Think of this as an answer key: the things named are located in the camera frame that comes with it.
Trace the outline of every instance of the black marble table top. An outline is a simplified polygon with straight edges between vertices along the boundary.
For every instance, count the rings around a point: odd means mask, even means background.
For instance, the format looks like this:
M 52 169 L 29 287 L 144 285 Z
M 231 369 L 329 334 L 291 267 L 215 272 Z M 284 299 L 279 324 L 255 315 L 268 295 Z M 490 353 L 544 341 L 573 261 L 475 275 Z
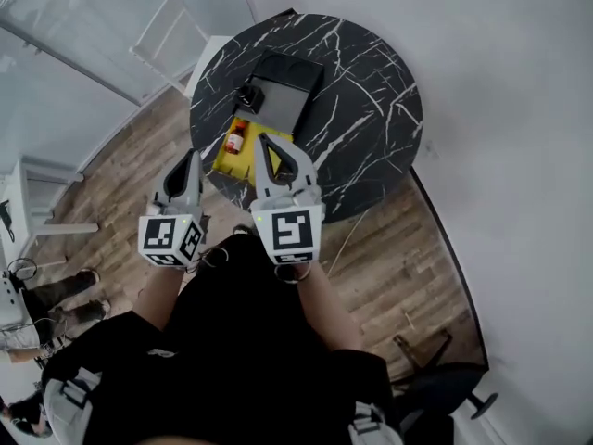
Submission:
M 208 64 L 194 92 L 190 125 L 209 180 L 244 210 L 256 197 L 248 182 L 211 168 L 233 119 L 233 81 L 251 73 L 265 48 L 325 67 L 295 140 L 317 168 L 325 222 L 382 201 L 418 151 L 423 129 L 418 88 L 405 63 L 380 37 L 322 15 L 263 21 L 234 37 Z

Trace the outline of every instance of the gray pants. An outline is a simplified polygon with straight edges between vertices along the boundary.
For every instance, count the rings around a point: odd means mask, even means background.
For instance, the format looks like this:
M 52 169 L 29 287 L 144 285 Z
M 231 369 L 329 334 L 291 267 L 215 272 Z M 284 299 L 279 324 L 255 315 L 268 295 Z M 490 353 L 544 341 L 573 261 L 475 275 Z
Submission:
M 38 286 L 31 292 L 44 304 L 49 311 L 49 318 L 52 322 L 52 337 L 60 337 L 67 330 L 81 324 L 87 324 L 101 320 L 105 313 L 101 303 L 91 300 L 80 307 L 72 310 L 63 310 L 56 306 L 83 292 L 95 284 L 95 276 L 91 272 L 78 272 L 72 277 L 65 278 L 53 284 Z

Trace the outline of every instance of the wooden floor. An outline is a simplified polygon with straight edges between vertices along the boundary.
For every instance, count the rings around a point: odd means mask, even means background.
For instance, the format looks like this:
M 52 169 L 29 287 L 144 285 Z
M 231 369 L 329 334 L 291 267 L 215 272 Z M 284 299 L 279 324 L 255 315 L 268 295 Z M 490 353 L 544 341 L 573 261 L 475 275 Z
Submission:
M 55 223 L 99 223 L 101 230 L 39 238 L 31 252 L 38 262 L 56 254 L 69 261 L 44 269 L 30 286 L 93 267 L 101 283 L 67 307 L 107 297 L 112 314 L 129 310 L 152 269 L 137 253 L 138 216 L 145 212 L 151 182 L 163 164 L 190 146 L 189 103 L 171 89 L 107 145 L 85 170 L 85 181 L 59 202 Z M 221 241 L 237 223 L 250 221 L 211 184 L 204 210 L 212 216 L 209 244 Z M 367 350 L 387 359 L 393 377 L 410 370 L 392 341 L 395 334 L 409 341 L 423 363 L 442 342 L 437 332 L 446 327 L 454 340 L 444 361 L 484 362 L 468 299 L 411 177 L 362 219 L 325 226 L 322 265 L 360 322 Z

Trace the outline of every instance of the small bottle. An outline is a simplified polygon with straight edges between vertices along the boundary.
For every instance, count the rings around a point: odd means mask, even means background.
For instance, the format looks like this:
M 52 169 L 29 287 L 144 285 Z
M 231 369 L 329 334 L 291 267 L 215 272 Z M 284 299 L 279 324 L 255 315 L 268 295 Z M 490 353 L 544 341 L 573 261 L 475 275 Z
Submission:
M 247 129 L 247 125 L 247 121 L 237 121 L 233 131 L 229 135 L 229 139 L 226 141 L 226 147 L 224 149 L 227 153 L 237 155 L 241 151 L 241 147 L 245 141 L 245 130 Z

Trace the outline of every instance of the yellow box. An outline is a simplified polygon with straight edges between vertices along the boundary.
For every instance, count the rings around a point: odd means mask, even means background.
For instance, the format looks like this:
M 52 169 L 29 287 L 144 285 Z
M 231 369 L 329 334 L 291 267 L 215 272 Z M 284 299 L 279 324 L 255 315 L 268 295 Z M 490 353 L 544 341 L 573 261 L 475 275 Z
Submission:
M 248 180 L 252 186 L 255 186 L 256 171 L 254 166 L 253 148 L 258 135 L 263 133 L 280 135 L 290 142 L 292 142 L 294 139 L 289 133 L 278 132 L 277 130 L 264 127 L 258 123 L 250 122 L 245 130 L 245 140 L 243 141 L 243 147 L 237 155 L 234 155 L 232 153 L 228 153 L 224 148 L 226 147 L 229 135 L 234 130 L 234 126 L 238 121 L 239 119 L 236 117 L 233 119 L 233 122 L 231 123 L 231 126 L 229 127 L 229 130 L 222 141 L 221 148 L 219 149 L 219 153 L 214 160 L 214 165 L 212 168 L 217 172 L 232 176 L 237 180 Z M 280 166 L 280 159 L 275 153 L 271 153 L 270 158 L 275 174 L 278 170 L 278 167 Z

